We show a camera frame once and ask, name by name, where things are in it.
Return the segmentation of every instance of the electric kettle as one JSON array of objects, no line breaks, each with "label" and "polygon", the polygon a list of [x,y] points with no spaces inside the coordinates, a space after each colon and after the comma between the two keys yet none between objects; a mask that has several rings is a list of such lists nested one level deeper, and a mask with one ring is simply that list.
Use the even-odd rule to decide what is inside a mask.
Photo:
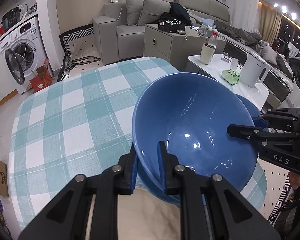
[{"label": "electric kettle", "polygon": [[270,65],[267,64],[263,58],[254,52],[249,52],[247,61],[240,72],[240,81],[248,87],[253,88],[256,83],[262,83],[265,80],[269,70]]}]

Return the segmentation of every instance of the blue and white checkered tablecloth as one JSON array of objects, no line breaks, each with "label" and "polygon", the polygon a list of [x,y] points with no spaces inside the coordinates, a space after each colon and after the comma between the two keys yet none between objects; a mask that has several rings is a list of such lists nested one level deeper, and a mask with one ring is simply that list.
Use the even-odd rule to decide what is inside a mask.
[{"label": "blue and white checkered tablecloth", "polygon": [[[130,150],[131,122],[141,92],[178,72],[144,57],[104,66],[41,90],[19,107],[9,155],[9,189],[24,228],[76,174],[100,174]],[[257,163],[242,194],[257,208],[266,178]]]}]

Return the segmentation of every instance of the gray nightstand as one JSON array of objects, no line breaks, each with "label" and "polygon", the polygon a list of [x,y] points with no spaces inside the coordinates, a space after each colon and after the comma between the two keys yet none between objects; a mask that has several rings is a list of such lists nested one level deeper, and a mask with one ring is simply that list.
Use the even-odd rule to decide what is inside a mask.
[{"label": "gray nightstand", "polygon": [[[163,58],[179,71],[185,71],[188,57],[200,55],[202,45],[209,38],[199,37],[198,33],[186,26],[186,36],[177,33],[166,33],[158,30],[158,24],[146,24],[145,57]],[[216,54],[222,54],[226,40],[218,37]]]}]

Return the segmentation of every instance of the window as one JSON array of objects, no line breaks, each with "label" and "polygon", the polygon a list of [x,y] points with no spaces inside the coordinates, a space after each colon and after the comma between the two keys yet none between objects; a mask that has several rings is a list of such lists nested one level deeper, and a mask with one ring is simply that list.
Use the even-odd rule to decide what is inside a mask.
[{"label": "window", "polygon": [[291,22],[282,17],[279,38],[290,41],[296,48],[300,50],[300,30]]}]

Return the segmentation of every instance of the person's hand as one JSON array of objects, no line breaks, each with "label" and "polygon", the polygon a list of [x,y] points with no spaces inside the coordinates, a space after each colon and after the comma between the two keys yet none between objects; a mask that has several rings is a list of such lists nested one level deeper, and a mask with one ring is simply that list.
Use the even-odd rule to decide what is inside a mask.
[{"label": "person's hand", "polygon": [[294,190],[300,186],[300,175],[290,171],[290,185]]}]

